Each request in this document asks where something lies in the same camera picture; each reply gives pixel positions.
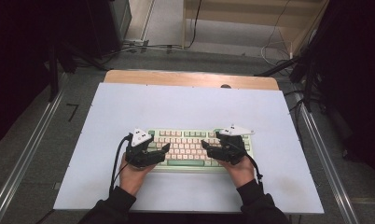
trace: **floor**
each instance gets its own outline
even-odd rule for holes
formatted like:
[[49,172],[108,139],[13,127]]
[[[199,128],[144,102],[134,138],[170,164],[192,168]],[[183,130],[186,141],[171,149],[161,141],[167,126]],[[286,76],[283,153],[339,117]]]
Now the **floor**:
[[[162,14],[159,8],[163,0],[155,1],[152,14],[148,21],[145,32],[145,40],[150,44],[179,44],[180,23],[165,25],[160,19]],[[175,6],[180,1],[173,1]],[[176,10],[170,12],[178,16]],[[208,43],[205,37],[205,30],[209,34],[222,32],[216,30],[217,25],[205,26],[198,22],[197,39],[189,50],[148,49],[145,51],[125,51],[115,55],[108,67],[115,69],[145,69],[145,70],[167,70],[167,71],[200,71],[220,74],[234,74],[238,76],[251,76],[264,72],[272,67],[263,60],[260,50],[268,42],[273,27],[256,27],[258,31],[255,41],[252,41],[251,48],[237,44],[233,47],[232,36],[221,36],[214,42]],[[279,41],[273,36],[272,41]],[[247,39],[241,33],[241,39]],[[282,60],[282,48],[269,50],[268,59],[271,63]],[[49,121],[46,131],[38,141],[36,152],[27,167],[19,187],[14,193],[8,208],[0,223],[36,223],[54,205],[58,194],[58,186],[63,182],[63,176],[74,151],[76,141],[89,112],[90,104],[98,83],[104,80],[105,72],[98,71],[93,67],[80,67],[75,74],[60,74],[62,83],[62,95],[54,109],[54,114]],[[287,78],[287,71],[276,74],[280,90],[290,92],[294,90]],[[44,111],[50,105],[47,100],[49,89],[39,94],[32,104],[16,121],[7,133],[7,136],[0,142],[0,189],[7,181],[13,171],[25,146],[30,142],[35,127],[40,122]],[[291,108],[296,104],[296,94],[285,97],[288,106]],[[326,143],[326,148],[335,168],[340,176],[343,186],[351,199],[352,207],[360,223],[375,223],[375,172],[361,162],[347,161],[341,155],[342,143],[337,131],[334,129],[326,113],[322,113],[317,104],[312,104],[312,115],[317,128]],[[325,213],[323,215],[292,216],[292,223],[355,223],[345,221],[337,200],[334,196],[332,186],[321,163],[312,136],[307,129],[303,117],[299,117],[299,127],[304,143],[307,162],[312,171],[312,178],[317,186]],[[51,214],[43,223],[77,223],[86,211],[56,211]]]

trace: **gray floor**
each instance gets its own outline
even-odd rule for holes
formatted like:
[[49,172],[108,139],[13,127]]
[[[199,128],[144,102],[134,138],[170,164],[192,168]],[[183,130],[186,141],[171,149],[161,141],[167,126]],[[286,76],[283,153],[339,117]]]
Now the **gray floor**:
[[[107,64],[115,69],[149,69],[170,71],[200,71],[234,75],[252,75],[269,69],[261,59],[187,51],[149,49],[146,52],[123,52]],[[104,79],[105,72],[94,68],[79,68],[75,74],[68,75],[65,93],[48,126],[21,184],[5,213],[2,223],[35,223],[54,205],[58,190],[55,183],[63,181],[76,141],[98,83]],[[291,84],[282,75],[276,75],[280,89],[291,91]],[[41,113],[47,106],[49,90],[44,90],[10,129],[0,142],[0,188],[11,172],[15,162],[28,142]],[[296,103],[293,95],[285,97],[289,107]],[[71,118],[74,108],[67,104],[79,105]],[[342,145],[337,133],[326,115],[312,105],[313,114],[323,135],[331,158],[337,166],[345,188],[352,198],[355,212],[361,223],[375,223],[375,172],[364,163],[345,161],[341,157]],[[323,215],[303,216],[300,223],[344,223],[332,189],[313,147],[313,141],[300,117],[305,155],[317,185],[321,202],[325,208]],[[361,198],[370,198],[362,203]],[[45,223],[77,223],[85,212],[56,211]],[[299,217],[293,216],[293,223]]]

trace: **person's right hand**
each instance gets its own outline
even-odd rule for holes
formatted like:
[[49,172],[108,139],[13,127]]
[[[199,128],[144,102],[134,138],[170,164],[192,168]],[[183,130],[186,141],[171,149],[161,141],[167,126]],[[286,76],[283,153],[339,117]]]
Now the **person's right hand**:
[[229,172],[229,175],[236,188],[239,188],[255,179],[254,165],[252,165],[251,161],[246,156],[244,156],[241,161],[235,165],[231,165],[229,162],[225,161],[218,162]]

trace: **white wire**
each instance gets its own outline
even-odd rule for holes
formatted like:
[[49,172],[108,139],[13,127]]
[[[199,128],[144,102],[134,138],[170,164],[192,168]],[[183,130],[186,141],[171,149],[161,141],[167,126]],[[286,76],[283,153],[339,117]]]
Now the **white wire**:
[[290,43],[290,51],[292,52],[292,41],[277,41],[277,42],[269,43],[269,44],[263,46],[263,48],[261,48],[261,50],[260,50],[260,54],[261,54],[262,58],[264,59],[264,61],[266,61],[266,63],[277,66],[277,64],[271,63],[271,62],[269,62],[269,60],[266,59],[266,57],[263,54],[263,49],[265,49],[269,45],[280,44],[280,43]]

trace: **space bar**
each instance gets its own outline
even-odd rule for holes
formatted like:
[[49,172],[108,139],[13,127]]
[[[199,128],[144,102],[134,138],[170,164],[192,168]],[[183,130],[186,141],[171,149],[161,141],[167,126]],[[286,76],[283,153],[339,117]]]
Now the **space bar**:
[[204,166],[204,161],[167,161],[170,166]]

